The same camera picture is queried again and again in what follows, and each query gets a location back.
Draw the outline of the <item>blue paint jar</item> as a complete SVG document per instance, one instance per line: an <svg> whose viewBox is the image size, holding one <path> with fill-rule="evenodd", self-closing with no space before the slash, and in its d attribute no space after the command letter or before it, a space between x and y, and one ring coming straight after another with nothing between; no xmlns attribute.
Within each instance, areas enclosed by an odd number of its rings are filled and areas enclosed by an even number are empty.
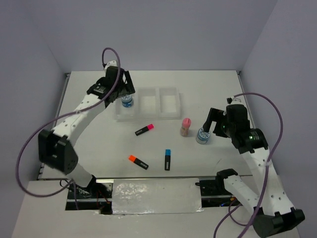
<svg viewBox="0 0 317 238"><path fill-rule="evenodd" d="M129 108L133 106L133 96L132 95L126 95L121 98L122 106L125 108Z"/></svg>
<svg viewBox="0 0 317 238"><path fill-rule="evenodd" d="M204 129L201 127L196 135L196 141L199 144L206 144L211 136L211 133L209 131L204 131Z"/></svg>

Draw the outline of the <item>pink highlighter marker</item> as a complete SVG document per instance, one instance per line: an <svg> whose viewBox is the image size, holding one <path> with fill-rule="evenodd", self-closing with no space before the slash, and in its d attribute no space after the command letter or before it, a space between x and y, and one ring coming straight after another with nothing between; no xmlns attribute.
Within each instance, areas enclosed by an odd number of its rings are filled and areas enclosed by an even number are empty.
<svg viewBox="0 0 317 238"><path fill-rule="evenodd" d="M147 125L147 126L141 128L141 129L139 129L138 131L136 131L136 132L135 132L135 135L136 135L136 136L139 136L139 135L141 135L141 134L143 134L143 133L145 133L145 132L148 132L148 131L150 131L150 130L152 130L152 129L154 129L154 125L153 125L153 124L149 124L149 125Z"/></svg>

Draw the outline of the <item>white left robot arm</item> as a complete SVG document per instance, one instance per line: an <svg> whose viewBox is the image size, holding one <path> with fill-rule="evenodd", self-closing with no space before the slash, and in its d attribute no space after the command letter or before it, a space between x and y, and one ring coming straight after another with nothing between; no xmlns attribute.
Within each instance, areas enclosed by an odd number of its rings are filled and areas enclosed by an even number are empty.
<svg viewBox="0 0 317 238"><path fill-rule="evenodd" d="M74 146L86 127L116 99L135 93L129 71L106 66L101 77L86 92L73 113L53 129L43 129L38 135L39 159L46 166L61 172L75 182L86 198L107 196L110 190L98 183L94 175L80 164Z"/></svg>

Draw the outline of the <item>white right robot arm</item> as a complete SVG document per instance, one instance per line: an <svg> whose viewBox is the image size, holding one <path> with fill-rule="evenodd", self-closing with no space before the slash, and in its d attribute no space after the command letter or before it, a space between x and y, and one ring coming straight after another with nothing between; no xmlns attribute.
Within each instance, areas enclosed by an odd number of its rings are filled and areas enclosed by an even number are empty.
<svg viewBox="0 0 317 238"><path fill-rule="evenodd" d="M229 138L247 163L258 192L254 193L234 169L217 172L215 188L221 194L231 193L254 216L251 222L261 238L267 238L295 228L304 221L301 209L295 208L287 197L272 162L270 149L263 132L251 128L244 105L228 105L226 109L211 108L202 131Z"/></svg>

